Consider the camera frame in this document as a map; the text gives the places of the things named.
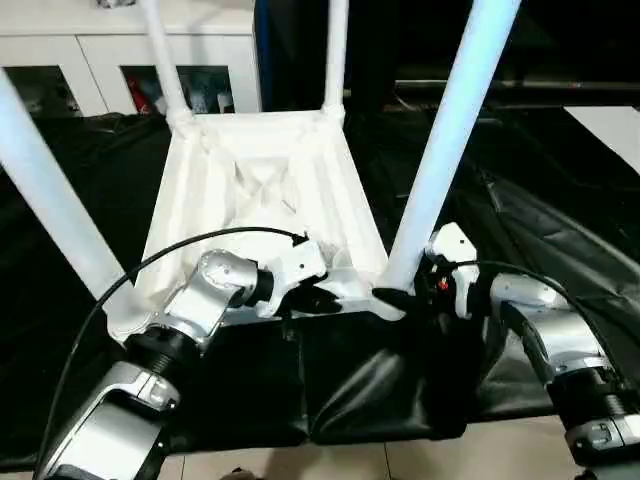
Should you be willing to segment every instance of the robotic arm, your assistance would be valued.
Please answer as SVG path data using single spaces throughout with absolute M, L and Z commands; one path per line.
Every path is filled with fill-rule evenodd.
M 475 248 L 454 223 L 434 233 L 425 253 L 436 265 L 442 258 L 476 259 Z M 482 278 L 483 273 L 476 265 L 451 272 L 456 315 L 490 315 L 490 321 L 501 322 L 522 339 L 566 429 L 575 462 L 591 469 L 640 458 L 637 397 L 586 320 L 557 290 L 538 280 L 510 273 Z M 487 304 L 488 311 L 478 312 L 479 305 L 483 310 L 481 305 Z
M 438 259 L 451 264 L 476 258 L 455 224 L 436 232 L 425 253 L 436 266 Z M 150 314 L 145 331 L 127 339 L 126 360 L 111 368 L 53 442 L 38 480 L 155 478 L 168 450 L 163 427 L 227 309 L 249 306 L 271 317 L 290 291 L 297 288 L 305 294 L 296 298 L 307 298 L 303 287 L 326 274 L 320 249 L 311 241 L 264 269 L 227 251 L 205 253 L 186 283 Z M 558 291 L 525 275 L 487 275 L 476 265 L 449 268 L 445 275 L 449 285 L 441 279 L 436 290 L 453 290 L 452 309 L 459 318 L 490 315 L 520 336 L 577 464 L 593 471 L 640 455 L 637 399 L 585 319 Z M 322 292 L 308 298 L 305 311 L 319 313 L 318 301 L 330 295 Z M 478 311 L 478 305 L 488 310 Z
M 205 253 L 186 283 L 125 342 L 116 363 L 53 442 L 38 479 L 153 479 L 167 454 L 162 429 L 228 308 L 278 311 L 302 282 L 326 274 L 315 242 L 306 241 L 258 268 L 224 250 Z

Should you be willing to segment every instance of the black fabric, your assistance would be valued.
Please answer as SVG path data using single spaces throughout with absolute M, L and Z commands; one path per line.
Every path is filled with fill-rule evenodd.
M 434 112 L 351 117 L 354 160 L 391 246 Z M 41 122 L 125 267 L 139 261 L 170 134 L 162 119 Z M 624 372 L 640 381 L 640 177 L 562 110 L 490 111 L 476 125 L 441 222 L 482 258 L 552 276 L 578 296 Z M 0 173 L 0 469 L 33 462 L 54 383 L 90 295 Z M 445 326 L 446 338 L 440 332 Z M 516 338 L 424 311 L 229 327 L 168 432 L 187 452 L 458 435 L 467 421 L 549 413 Z M 119 358 L 104 319 L 76 362 L 59 420 Z
M 387 247 L 434 113 L 369 115 L 347 125 Z M 588 308 L 623 372 L 639 382 L 639 195 L 640 177 L 563 110 L 485 112 L 439 222 L 458 222 L 481 258 L 562 282 Z M 551 413 L 519 340 L 498 331 L 492 338 L 469 421 Z

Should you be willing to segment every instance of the white floor tile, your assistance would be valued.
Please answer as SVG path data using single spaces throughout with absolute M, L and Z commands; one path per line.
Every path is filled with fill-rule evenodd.
M 266 480 L 388 480 L 383 444 L 189 455 L 183 480 L 218 480 L 236 468 Z
M 182 455 L 167 457 L 162 464 L 158 480 L 181 480 L 184 457 Z M 31 472 L 3 473 L 0 480 L 31 480 Z
M 581 472 L 555 417 L 471 425 L 462 438 L 387 444 L 395 480 L 570 479 Z
M 2 473 L 0 480 L 31 480 L 32 472 Z
M 183 467 L 184 456 L 176 455 L 173 457 L 167 457 L 160 469 L 158 480 L 181 480 Z
M 566 107 L 576 120 L 640 173 L 640 112 L 633 107 Z

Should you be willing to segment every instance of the cabinet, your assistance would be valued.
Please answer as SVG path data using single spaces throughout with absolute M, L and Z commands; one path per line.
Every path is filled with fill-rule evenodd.
M 227 102 L 236 112 L 261 111 L 254 1 L 159 0 L 159 6 L 179 72 L 211 77 L 217 89 L 208 92 L 220 97 L 211 102 L 214 110 Z M 95 0 L 8 2 L 0 16 L 0 65 L 14 83 L 42 88 L 43 76 L 54 88 L 64 83 L 78 114 L 136 113 L 127 77 L 157 81 L 139 10 L 104 9 Z M 16 86 L 28 100 L 33 87 Z

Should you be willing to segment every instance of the white cabinet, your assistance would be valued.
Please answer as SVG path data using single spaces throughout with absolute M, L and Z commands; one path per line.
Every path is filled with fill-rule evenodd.
M 136 113 L 123 67 L 154 58 L 138 5 L 96 0 L 7 2 L 0 15 L 0 66 L 60 69 L 82 115 Z M 253 33 L 254 0 L 158 0 L 179 70 L 225 77 L 236 112 L 261 111 Z
M 219 66 L 228 71 L 235 111 L 259 112 L 260 99 L 253 37 L 170 35 L 173 60 L 181 66 Z M 78 41 L 110 112 L 136 113 L 123 66 L 153 65 L 144 35 L 81 35 Z

